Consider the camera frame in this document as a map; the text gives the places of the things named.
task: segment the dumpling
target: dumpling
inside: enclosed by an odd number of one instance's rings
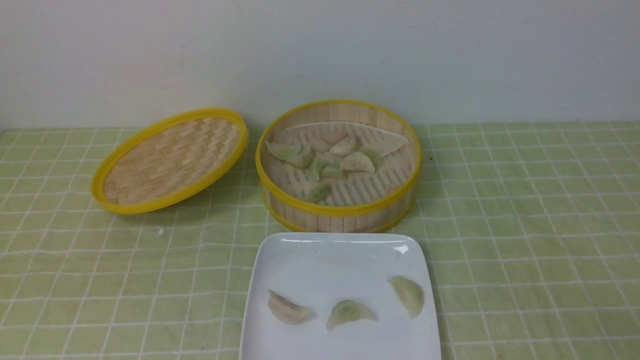
[[[376,321],[373,313],[362,304],[351,300],[343,300],[337,303],[331,310],[326,329],[331,331],[334,327],[357,320]]]
[[[340,170],[340,167],[334,164],[327,164],[322,170],[320,170],[320,176],[338,180],[345,180],[347,178],[346,175],[344,175],[344,172]]]
[[[333,146],[339,142],[341,142],[345,137],[347,137],[347,132],[345,130],[331,130],[324,134],[323,138],[329,145]]]
[[[275,291],[269,290],[269,310],[276,319],[289,325],[298,325],[313,316],[313,311],[288,301]]]
[[[311,154],[311,145],[305,144],[299,154],[287,158],[287,162],[297,168],[306,168],[311,164],[313,160]]]
[[[424,292],[420,285],[398,275],[389,279],[389,284],[396,291],[406,312],[409,313],[409,318],[413,319],[420,315],[424,306]]]
[[[319,136],[315,136],[309,140],[311,149],[317,152],[327,152],[331,149],[331,145]]]
[[[380,160],[382,160],[382,156],[380,156],[380,154],[374,149],[370,147],[363,147],[360,150],[358,150],[358,152],[365,154],[365,156],[367,156],[371,160],[371,162],[373,163],[373,166],[378,167],[378,165],[380,165]]]
[[[311,191],[305,197],[305,201],[316,202],[323,200],[327,195],[329,195],[329,185],[327,184],[318,184],[316,187],[311,189]]]
[[[338,156],[347,156],[358,149],[358,140],[347,136],[329,150],[330,153]]]
[[[287,161],[291,156],[298,155],[302,144],[296,143],[294,145],[287,145],[284,143],[264,142],[267,147],[267,151],[273,155],[276,159]]]
[[[376,167],[373,165],[371,159],[361,152],[354,152],[347,155],[340,164],[340,170],[344,171],[366,171],[376,172]]]
[[[309,165],[309,171],[307,172],[307,180],[313,181],[317,183],[320,181],[320,171],[328,164],[329,162],[321,159],[315,158],[311,161],[311,165]]]

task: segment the green checkered tablecloth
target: green checkered tablecloth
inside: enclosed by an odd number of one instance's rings
[[[638,359],[640,124],[416,126],[444,359]],[[247,153],[177,206],[89,194],[130,129],[0,135],[0,360],[236,359],[253,261],[285,231]]]

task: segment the bamboo steamer basket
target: bamboo steamer basket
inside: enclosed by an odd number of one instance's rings
[[[331,192],[320,202],[302,200],[315,185],[306,170],[277,160],[265,142],[308,143],[314,136],[342,129],[363,147],[376,147],[383,159],[374,174],[350,172],[346,180],[322,179]],[[314,153],[339,164],[342,158]],[[327,100],[295,108],[262,134],[255,153],[262,200],[281,224],[293,231],[379,233],[394,227],[417,197],[422,151],[416,134],[398,115],[377,105]]]
[[[247,142],[244,120],[232,110],[204,108],[174,115],[107,156],[93,176],[93,198],[121,215],[171,206],[224,175]]]

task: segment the white plate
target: white plate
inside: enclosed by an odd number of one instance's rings
[[[409,319],[387,280],[402,275],[424,290],[424,308]],[[267,307],[268,290],[314,310],[292,326]],[[340,300],[361,302],[377,322],[359,320],[326,330]],[[397,234],[280,233],[258,250],[240,344],[240,360],[435,360],[440,337],[429,271],[415,240]]]

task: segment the yellow plastic rim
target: yellow plastic rim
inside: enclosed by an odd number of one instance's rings
[[[278,222],[280,222],[282,225],[284,225],[284,227],[286,227],[287,229],[291,230],[291,231],[297,231],[299,233],[304,233],[304,232],[309,232],[309,229],[305,229],[304,227],[300,227],[296,224],[293,224],[289,221],[287,221],[287,219],[285,219],[284,217],[280,216],[280,214],[278,214],[270,205],[268,205],[268,203],[266,202],[265,198],[264,198],[264,192],[262,192],[262,201],[264,202],[265,207],[267,207],[267,210],[269,211],[269,213],[271,214],[272,217],[274,217]],[[394,219],[392,219],[390,222],[377,227],[375,229],[373,229],[372,231],[369,231],[369,233],[384,233],[385,231],[390,230],[391,228],[393,228],[394,226],[396,226],[397,224],[400,223],[400,221],[402,221],[402,219],[404,219],[404,217],[409,214],[409,211],[411,211],[411,208],[415,205],[415,200],[417,198],[417,195],[414,195],[411,200],[409,201],[409,206],[406,207],[406,209],[404,209],[404,211],[402,213],[400,213],[400,215],[396,216]]]
[[[106,195],[104,194],[104,182],[107,178],[107,175],[111,172],[111,169],[118,163],[118,161],[120,161],[120,159],[129,151],[138,146],[141,142],[144,142],[150,137],[155,136],[170,127],[176,126],[177,124],[206,118],[225,119],[232,122],[238,127],[238,144],[236,148],[231,152],[229,157],[225,161],[223,161],[219,167],[215,168],[212,172],[203,176],[193,184],[186,186],[167,196],[152,201],[141,202],[139,204],[119,205],[107,199]],[[244,120],[242,116],[240,116],[240,114],[236,113],[233,110],[224,108],[203,108],[174,115],[140,131],[139,133],[128,139],[126,142],[124,142],[122,145],[118,146],[111,154],[109,154],[109,156],[107,156],[107,158],[100,164],[98,169],[95,171],[95,174],[93,175],[93,179],[91,182],[91,194],[102,207],[116,214],[140,214],[166,208],[167,206],[171,206],[184,199],[194,196],[198,192],[201,192],[202,190],[207,188],[209,185],[213,184],[216,180],[222,177],[222,175],[226,174],[227,171],[229,171],[229,169],[240,159],[240,156],[242,156],[242,153],[246,149],[246,144],[248,141],[249,132],[246,129]]]
[[[288,193],[280,189],[278,186],[276,186],[276,184],[274,184],[271,181],[269,176],[267,176],[266,172],[262,168],[262,162],[260,160],[260,148],[264,143],[267,134],[271,132],[271,130],[282,119],[288,117],[289,115],[291,115],[292,113],[295,113],[296,111],[300,111],[302,109],[310,108],[313,106],[335,104],[335,103],[354,104],[354,105],[368,106],[370,108],[374,108],[398,120],[407,129],[410,136],[413,138],[413,141],[416,143],[416,146],[418,147],[418,159],[417,159],[416,167],[411,173],[411,176],[409,177],[407,182],[405,182],[404,185],[402,185],[402,187],[400,187],[400,189],[398,189],[396,192],[391,193],[380,200],[369,202],[367,204],[361,204],[361,205],[355,205],[355,206],[325,206],[325,205],[318,205],[318,204],[313,204],[311,202],[302,201],[300,199],[297,199],[289,195]],[[278,117],[273,123],[271,123],[271,125],[269,125],[269,127],[267,127],[267,129],[262,133],[262,136],[260,136],[260,141],[258,141],[258,146],[255,150],[255,167],[258,170],[258,176],[260,177],[260,180],[262,181],[262,184],[264,185],[264,187],[266,187],[267,190],[269,190],[269,192],[271,192],[276,198],[280,199],[282,202],[286,203],[287,205],[292,206],[296,209],[302,210],[308,214],[317,215],[320,217],[359,217],[362,215],[368,215],[368,214],[374,213],[376,211],[387,208],[390,205],[393,205],[394,203],[399,201],[400,198],[402,198],[406,193],[408,193],[411,190],[411,187],[414,186],[414,184],[417,182],[418,174],[420,173],[421,163],[422,163],[422,149],[420,148],[420,142],[418,140],[418,136],[415,134],[411,126],[409,126],[409,124],[406,121],[404,121],[400,116],[396,115],[395,113],[385,108],[382,108],[378,105],[369,104],[362,101],[346,100],[346,99],[334,99],[334,100],[310,102],[308,104],[304,104],[302,106],[298,106],[297,108],[289,110],[288,112]]]

